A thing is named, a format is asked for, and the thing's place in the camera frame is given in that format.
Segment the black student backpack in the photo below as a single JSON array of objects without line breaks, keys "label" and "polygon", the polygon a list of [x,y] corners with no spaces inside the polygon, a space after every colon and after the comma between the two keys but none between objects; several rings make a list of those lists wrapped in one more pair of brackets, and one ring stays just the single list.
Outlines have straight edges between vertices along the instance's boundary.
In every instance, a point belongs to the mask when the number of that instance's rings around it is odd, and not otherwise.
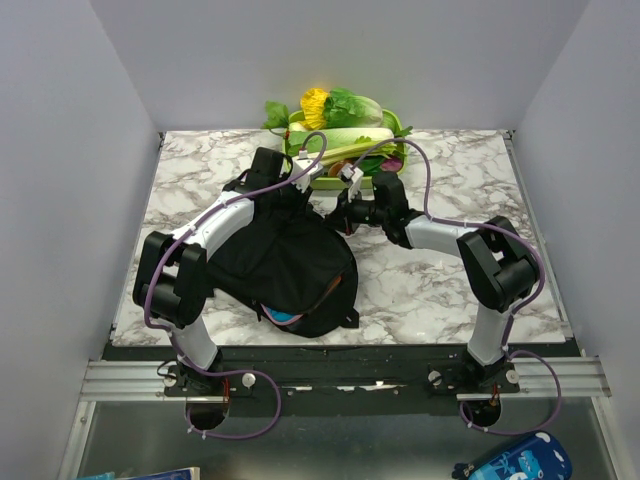
[{"label": "black student backpack", "polygon": [[[280,330],[317,338],[357,329],[359,276],[352,250],[315,210],[296,218],[262,212],[227,240],[207,265],[211,284],[269,320],[263,308],[301,315]],[[339,275],[344,279],[330,291]]]}]

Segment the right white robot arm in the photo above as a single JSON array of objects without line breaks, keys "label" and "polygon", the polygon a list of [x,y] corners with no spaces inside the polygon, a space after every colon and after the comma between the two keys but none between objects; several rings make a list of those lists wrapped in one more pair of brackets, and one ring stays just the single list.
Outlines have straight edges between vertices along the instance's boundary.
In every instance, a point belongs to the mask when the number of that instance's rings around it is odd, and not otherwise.
[{"label": "right white robot arm", "polygon": [[346,235],[360,225],[379,227],[397,246],[435,251],[462,261],[478,310],[472,337],[449,379],[458,388],[485,390],[507,360],[514,314],[534,287],[543,286],[537,252],[503,216],[464,224],[411,208],[404,184],[395,173],[376,174],[372,187],[371,200],[363,199],[353,185],[344,189],[325,222]]}]

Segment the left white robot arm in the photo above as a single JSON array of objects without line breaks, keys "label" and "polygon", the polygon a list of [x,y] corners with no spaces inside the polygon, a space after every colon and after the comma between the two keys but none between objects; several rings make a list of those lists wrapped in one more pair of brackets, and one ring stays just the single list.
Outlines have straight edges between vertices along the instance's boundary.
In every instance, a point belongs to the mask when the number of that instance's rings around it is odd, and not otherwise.
[{"label": "left white robot arm", "polygon": [[214,393],[222,380],[219,348],[202,319],[211,296],[207,264],[232,235],[248,226],[257,202],[275,194],[304,194],[322,167],[322,151],[289,157],[260,147],[250,168],[225,185],[218,198],[193,220],[169,234],[152,232],[143,243],[134,282],[134,303],[145,325],[167,333],[187,382],[201,395]]}]

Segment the pink pencil case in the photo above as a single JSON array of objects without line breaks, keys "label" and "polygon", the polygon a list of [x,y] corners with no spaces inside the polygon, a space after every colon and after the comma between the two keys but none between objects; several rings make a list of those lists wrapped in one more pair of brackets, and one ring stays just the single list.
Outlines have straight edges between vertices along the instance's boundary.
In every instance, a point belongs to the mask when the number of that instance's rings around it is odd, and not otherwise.
[{"label": "pink pencil case", "polygon": [[301,318],[301,315],[278,312],[267,307],[264,307],[263,310],[266,317],[276,326],[288,326],[297,322]]}]

